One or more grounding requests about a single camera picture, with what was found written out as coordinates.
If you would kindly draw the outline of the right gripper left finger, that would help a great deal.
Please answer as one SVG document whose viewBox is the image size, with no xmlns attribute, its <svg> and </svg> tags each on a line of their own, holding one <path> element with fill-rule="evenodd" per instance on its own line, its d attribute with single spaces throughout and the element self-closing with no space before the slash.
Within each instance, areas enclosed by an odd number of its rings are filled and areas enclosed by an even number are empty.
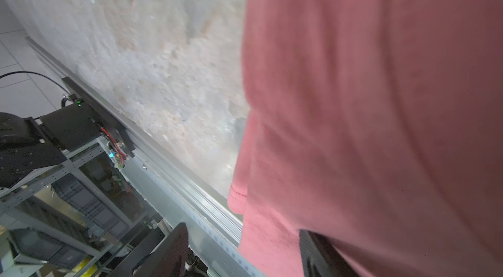
<svg viewBox="0 0 503 277">
<path fill-rule="evenodd" d="M 133 276 L 179 277 L 185 274 L 189 234 L 185 223 L 178 224 L 149 255 Z"/>
</svg>

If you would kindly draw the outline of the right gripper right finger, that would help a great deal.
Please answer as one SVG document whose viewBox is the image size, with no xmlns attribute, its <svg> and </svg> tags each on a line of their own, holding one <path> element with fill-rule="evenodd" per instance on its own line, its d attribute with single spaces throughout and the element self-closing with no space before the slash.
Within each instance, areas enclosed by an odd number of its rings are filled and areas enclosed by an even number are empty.
<svg viewBox="0 0 503 277">
<path fill-rule="evenodd" d="M 299 249 L 305 276 L 359 277 L 329 240 L 322 235 L 300 230 Z"/>
</svg>

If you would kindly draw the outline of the pink t-shirt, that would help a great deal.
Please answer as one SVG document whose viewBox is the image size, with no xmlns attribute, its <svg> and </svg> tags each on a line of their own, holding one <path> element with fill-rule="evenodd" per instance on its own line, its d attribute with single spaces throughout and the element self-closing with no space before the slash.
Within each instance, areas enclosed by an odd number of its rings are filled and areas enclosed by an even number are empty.
<svg viewBox="0 0 503 277">
<path fill-rule="evenodd" d="M 238 250 L 302 276 L 502 275 L 502 0 L 247 0 Z"/>
</svg>

